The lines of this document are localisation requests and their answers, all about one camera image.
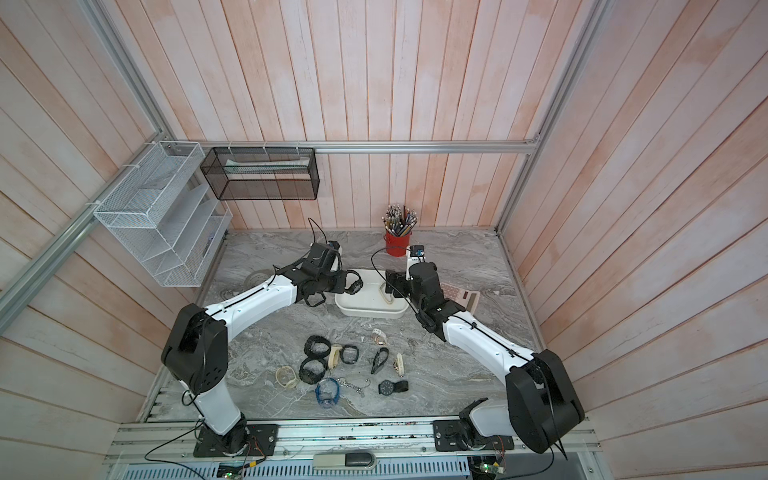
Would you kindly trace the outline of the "rose gold small watch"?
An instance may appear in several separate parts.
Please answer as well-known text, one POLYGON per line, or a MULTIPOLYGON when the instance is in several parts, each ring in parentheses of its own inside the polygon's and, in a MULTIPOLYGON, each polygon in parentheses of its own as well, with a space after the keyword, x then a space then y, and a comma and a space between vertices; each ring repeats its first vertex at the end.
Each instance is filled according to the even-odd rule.
POLYGON ((374 328, 372 331, 372 340, 376 345, 379 346, 387 346, 388 345, 388 337, 387 335, 380 329, 374 328))

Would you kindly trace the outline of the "black strap watch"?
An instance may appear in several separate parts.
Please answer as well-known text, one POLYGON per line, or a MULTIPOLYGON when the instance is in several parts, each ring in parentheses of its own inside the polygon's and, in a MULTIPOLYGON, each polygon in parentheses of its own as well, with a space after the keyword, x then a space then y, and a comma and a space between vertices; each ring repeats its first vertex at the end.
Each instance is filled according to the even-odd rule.
POLYGON ((379 371, 381 371, 384 368, 389 358, 389 354, 390 354, 390 351, 387 347, 379 348, 379 350, 376 352, 374 359, 372 361, 372 365, 370 369, 371 375, 377 374, 379 371))

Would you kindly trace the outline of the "small cream watch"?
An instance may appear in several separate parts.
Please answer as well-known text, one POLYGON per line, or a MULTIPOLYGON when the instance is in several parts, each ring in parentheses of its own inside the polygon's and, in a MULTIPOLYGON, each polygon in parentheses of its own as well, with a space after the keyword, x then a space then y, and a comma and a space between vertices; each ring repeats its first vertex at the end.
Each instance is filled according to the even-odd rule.
POLYGON ((398 376, 400 378, 403 378, 405 376, 405 365, 404 365, 404 359, 403 355, 401 353, 398 353, 395 357, 393 367, 395 371, 397 372, 398 376))

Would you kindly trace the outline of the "black round face watch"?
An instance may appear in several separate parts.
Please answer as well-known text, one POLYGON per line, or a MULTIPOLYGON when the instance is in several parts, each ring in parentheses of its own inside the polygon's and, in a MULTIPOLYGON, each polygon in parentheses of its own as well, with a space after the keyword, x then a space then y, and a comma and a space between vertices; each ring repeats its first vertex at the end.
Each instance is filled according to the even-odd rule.
POLYGON ((384 380, 378 385, 378 393, 383 396, 391 396, 395 393, 404 393, 409 390, 407 380, 390 381, 384 380))

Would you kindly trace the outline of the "cream band watch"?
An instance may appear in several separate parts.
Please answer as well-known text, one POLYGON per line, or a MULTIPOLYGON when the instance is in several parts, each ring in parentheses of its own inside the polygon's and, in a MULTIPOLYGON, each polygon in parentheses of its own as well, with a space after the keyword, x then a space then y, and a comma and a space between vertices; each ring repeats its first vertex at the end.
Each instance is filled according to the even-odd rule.
POLYGON ((281 366, 275 371, 275 380, 284 389, 293 389, 299 383, 296 371, 291 366, 281 366))

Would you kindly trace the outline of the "gold beige watch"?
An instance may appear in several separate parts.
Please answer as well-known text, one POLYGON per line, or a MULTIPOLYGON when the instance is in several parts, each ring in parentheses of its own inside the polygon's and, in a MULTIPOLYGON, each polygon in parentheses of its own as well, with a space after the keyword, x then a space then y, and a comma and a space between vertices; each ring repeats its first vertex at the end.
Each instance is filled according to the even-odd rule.
POLYGON ((391 305, 394 302, 394 297, 390 293, 386 292, 386 284, 385 283, 382 283, 380 285, 380 293, 382 295, 382 298, 384 299, 384 301, 388 305, 391 305))

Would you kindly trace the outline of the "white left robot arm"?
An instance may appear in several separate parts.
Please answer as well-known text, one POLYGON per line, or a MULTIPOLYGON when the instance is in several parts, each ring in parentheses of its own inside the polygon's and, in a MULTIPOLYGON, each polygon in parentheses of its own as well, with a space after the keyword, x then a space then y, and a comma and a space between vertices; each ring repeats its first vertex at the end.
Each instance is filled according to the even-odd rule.
POLYGON ((311 275, 297 266, 277 270, 265 282, 225 301, 182 308, 161 354, 161 362, 186 389, 203 421, 201 433, 226 456, 246 451, 247 420, 226 385, 229 343, 251 325, 314 295, 342 294, 348 270, 311 275))

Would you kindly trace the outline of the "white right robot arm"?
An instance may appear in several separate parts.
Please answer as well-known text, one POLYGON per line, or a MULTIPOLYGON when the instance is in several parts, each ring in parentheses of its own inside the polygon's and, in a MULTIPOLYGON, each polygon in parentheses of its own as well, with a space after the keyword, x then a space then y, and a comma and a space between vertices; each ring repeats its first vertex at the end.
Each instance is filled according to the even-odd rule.
POLYGON ((548 349, 523 348, 482 324, 444 295, 434 263, 416 263, 404 272, 388 270, 385 282, 415 308, 426 331, 469 354, 504 385, 503 400, 482 398, 459 414, 469 442, 515 436, 541 454, 585 420, 560 357, 548 349))

